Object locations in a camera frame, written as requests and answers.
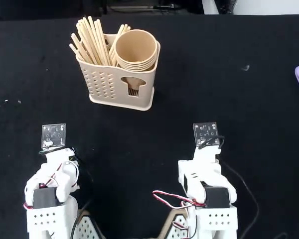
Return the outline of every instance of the white wire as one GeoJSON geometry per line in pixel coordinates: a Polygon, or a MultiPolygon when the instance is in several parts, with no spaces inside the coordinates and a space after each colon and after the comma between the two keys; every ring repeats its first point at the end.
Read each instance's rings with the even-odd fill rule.
{"type": "Polygon", "coordinates": [[[72,164],[74,167],[75,167],[75,170],[76,170],[76,178],[75,178],[75,182],[74,184],[72,185],[72,187],[77,184],[78,180],[79,180],[79,167],[78,165],[76,165],[74,162],[72,161],[65,161],[64,164],[72,164]]]}
{"type": "Polygon", "coordinates": [[[40,179],[40,178],[48,178],[48,179],[51,179],[52,181],[54,181],[54,182],[59,186],[59,183],[58,183],[58,181],[56,181],[55,178],[48,177],[48,176],[44,176],[44,177],[39,177],[38,179],[40,179]]]}
{"type": "Polygon", "coordinates": [[[167,195],[167,196],[176,197],[176,198],[181,199],[181,200],[184,200],[184,201],[191,201],[191,200],[189,200],[189,199],[186,198],[186,197],[177,195],[177,194],[171,194],[171,193],[167,193],[167,192],[160,191],[160,190],[154,190],[154,191],[152,192],[153,196],[154,196],[157,200],[159,200],[159,201],[161,201],[162,203],[168,205],[170,208],[173,208],[173,209],[184,209],[184,208],[189,208],[189,207],[194,206],[194,202],[191,201],[191,202],[189,202],[189,205],[182,205],[181,207],[175,207],[175,206],[173,206],[172,204],[170,204],[168,201],[166,201],[165,199],[163,199],[163,198],[161,198],[160,196],[156,195],[156,193],[163,194],[163,195],[167,195]]]}

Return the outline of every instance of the black cable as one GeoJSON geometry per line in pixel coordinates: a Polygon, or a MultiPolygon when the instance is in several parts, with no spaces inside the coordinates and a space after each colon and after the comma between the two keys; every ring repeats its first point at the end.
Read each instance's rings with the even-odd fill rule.
{"type": "Polygon", "coordinates": [[[155,12],[155,11],[160,11],[160,10],[157,10],[157,9],[150,9],[150,8],[148,10],[134,10],[134,9],[131,9],[131,10],[118,10],[118,9],[114,9],[110,6],[108,6],[108,8],[111,11],[119,12],[119,13],[145,13],[145,12],[152,13],[152,12],[155,12]]]}
{"type": "Polygon", "coordinates": [[[207,140],[205,140],[205,141],[198,147],[198,149],[202,149],[202,148],[206,147],[207,144],[208,144],[210,141],[214,140],[214,139],[219,139],[219,141],[222,140],[222,142],[219,142],[219,149],[221,149],[221,147],[224,145],[224,142],[225,142],[225,137],[222,136],[222,135],[211,136],[210,138],[208,138],[207,140]]]}
{"type": "Polygon", "coordinates": [[[221,161],[222,164],[224,164],[232,173],[236,174],[236,176],[243,182],[243,184],[245,185],[245,188],[247,189],[248,193],[250,194],[250,196],[252,197],[254,203],[256,204],[257,207],[257,212],[254,216],[254,219],[249,223],[249,225],[245,228],[245,230],[243,231],[243,233],[241,234],[241,236],[239,237],[239,239],[244,239],[245,235],[247,234],[247,232],[250,230],[251,227],[253,227],[253,225],[255,224],[256,220],[258,219],[259,216],[259,204],[254,196],[254,194],[252,193],[252,191],[249,189],[249,187],[247,186],[245,180],[243,179],[243,177],[236,172],[232,167],[230,167],[227,163],[225,163],[224,161],[221,161]]]}
{"type": "Polygon", "coordinates": [[[62,146],[62,147],[51,149],[51,150],[49,150],[49,148],[46,148],[44,150],[39,151],[39,155],[45,156],[48,153],[52,153],[52,152],[55,152],[55,151],[63,150],[65,148],[68,148],[68,147],[67,146],[62,146]]]}
{"type": "Polygon", "coordinates": [[[187,239],[192,239],[196,235],[196,232],[197,232],[197,215],[196,215],[196,227],[195,227],[194,234],[191,237],[187,238],[187,239]]]}
{"type": "Polygon", "coordinates": [[[274,239],[279,239],[279,238],[281,238],[282,236],[285,236],[285,239],[288,239],[288,234],[285,233],[285,232],[278,234],[277,236],[274,237],[274,239]]]}
{"type": "Polygon", "coordinates": [[[74,224],[72,226],[72,231],[71,231],[71,237],[70,239],[73,239],[74,237],[74,232],[75,232],[75,228],[76,228],[76,225],[78,224],[79,222],[79,219],[80,217],[82,216],[82,214],[84,213],[85,209],[91,204],[91,202],[93,202],[94,200],[94,197],[92,197],[89,201],[86,202],[86,204],[82,207],[79,215],[76,217],[75,221],[74,221],[74,224]]]}

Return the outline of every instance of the robot end effector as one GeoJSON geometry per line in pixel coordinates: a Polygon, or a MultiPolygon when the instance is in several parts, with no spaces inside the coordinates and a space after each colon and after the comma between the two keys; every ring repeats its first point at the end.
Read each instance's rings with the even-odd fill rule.
{"type": "Polygon", "coordinates": [[[221,174],[216,159],[222,136],[216,123],[194,124],[196,149],[193,160],[178,162],[178,181],[190,199],[205,203],[207,208],[229,208],[237,200],[236,189],[221,174]]]}

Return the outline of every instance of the black cloth surface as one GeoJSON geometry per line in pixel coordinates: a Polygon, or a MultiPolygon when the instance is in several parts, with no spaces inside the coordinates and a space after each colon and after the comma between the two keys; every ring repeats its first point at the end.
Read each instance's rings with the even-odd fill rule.
{"type": "MultiPolygon", "coordinates": [[[[115,239],[158,235],[169,208],[151,192],[183,195],[177,161],[193,157],[192,124],[208,121],[260,205],[246,238],[299,238],[299,16],[102,17],[105,32],[127,23],[161,43],[147,112],[90,102],[68,47],[76,21],[0,22],[0,238],[27,237],[23,189],[44,162],[42,124],[67,124],[67,145],[95,180],[88,210],[115,239]]],[[[223,174],[237,189],[240,234],[256,208],[223,174]]],[[[89,195],[81,184],[80,207],[89,195]]]]}

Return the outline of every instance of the white wall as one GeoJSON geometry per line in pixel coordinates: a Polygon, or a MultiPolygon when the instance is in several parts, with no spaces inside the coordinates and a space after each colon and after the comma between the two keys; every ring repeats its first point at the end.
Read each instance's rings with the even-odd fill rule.
{"type": "Polygon", "coordinates": [[[236,15],[299,14],[299,0],[237,0],[236,15]]]}

